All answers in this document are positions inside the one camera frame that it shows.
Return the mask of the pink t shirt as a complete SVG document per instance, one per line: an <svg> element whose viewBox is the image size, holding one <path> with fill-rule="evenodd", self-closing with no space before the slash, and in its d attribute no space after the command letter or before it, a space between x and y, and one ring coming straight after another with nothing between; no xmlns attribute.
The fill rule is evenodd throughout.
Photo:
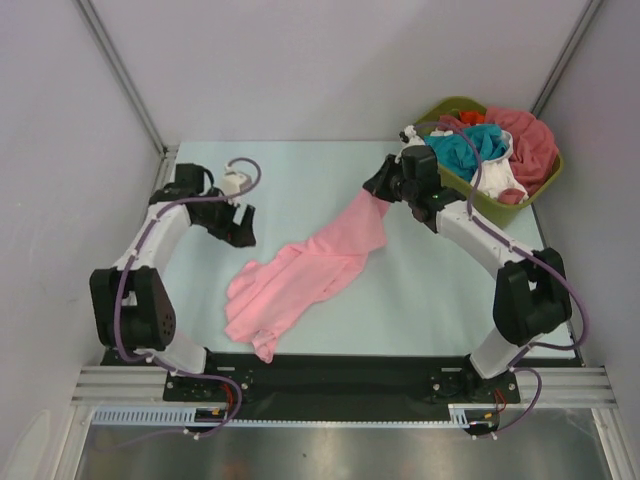
<svg viewBox="0 0 640 480"><path fill-rule="evenodd" d="M362 190L332 222L307 240L283 246L268 263L248 262L227 288L226 335L252 346L265 363L279 338L309 307L334 297L387 244L390 203Z"/></svg>

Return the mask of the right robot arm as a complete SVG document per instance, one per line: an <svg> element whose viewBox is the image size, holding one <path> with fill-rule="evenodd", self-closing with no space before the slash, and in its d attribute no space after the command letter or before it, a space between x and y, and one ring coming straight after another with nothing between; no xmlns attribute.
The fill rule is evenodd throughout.
<svg viewBox="0 0 640 480"><path fill-rule="evenodd" d="M570 319L562 257L552 248L532 250L489 227L482 215L468 209L462 193L442 184L428 146L387 155L363 188L380 200L406 203L418 222L466 251L495 280L494 328L468 356L461 376L469 399L486 400L497 389L496 377Z"/></svg>

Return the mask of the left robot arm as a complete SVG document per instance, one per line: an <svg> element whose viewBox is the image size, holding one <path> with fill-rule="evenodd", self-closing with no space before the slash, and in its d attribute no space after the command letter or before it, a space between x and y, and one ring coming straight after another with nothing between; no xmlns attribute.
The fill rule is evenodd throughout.
<svg viewBox="0 0 640 480"><path fill-rule="evenodd" d="M155 363L187 375L187 389L202 400L219 392L221 376L206 366L207 349L178 331L163 273L192 227L234 248L255 246L255 208L241 199L262 175L242 172L240 162L229 161L220 178L202 165L177 165L172 181L151 195L143 225L126 252L89 279L100 342L125 362Z"/></svg>

